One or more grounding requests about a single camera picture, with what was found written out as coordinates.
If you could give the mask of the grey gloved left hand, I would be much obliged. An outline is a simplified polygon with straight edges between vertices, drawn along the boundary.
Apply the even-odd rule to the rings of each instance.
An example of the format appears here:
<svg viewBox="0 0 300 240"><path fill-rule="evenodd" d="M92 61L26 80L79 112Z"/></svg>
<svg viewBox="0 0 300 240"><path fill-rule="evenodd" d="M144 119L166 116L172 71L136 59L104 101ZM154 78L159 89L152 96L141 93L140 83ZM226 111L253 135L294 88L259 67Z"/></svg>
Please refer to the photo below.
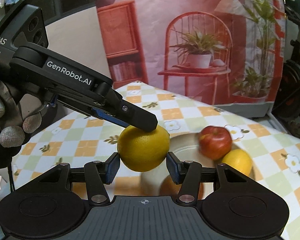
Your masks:
<svg viewBox="0 0 300 240"><path fill-rule="evenodd" d="M42 123L43 102L0 81L0 168L27 143Z"/></svg>

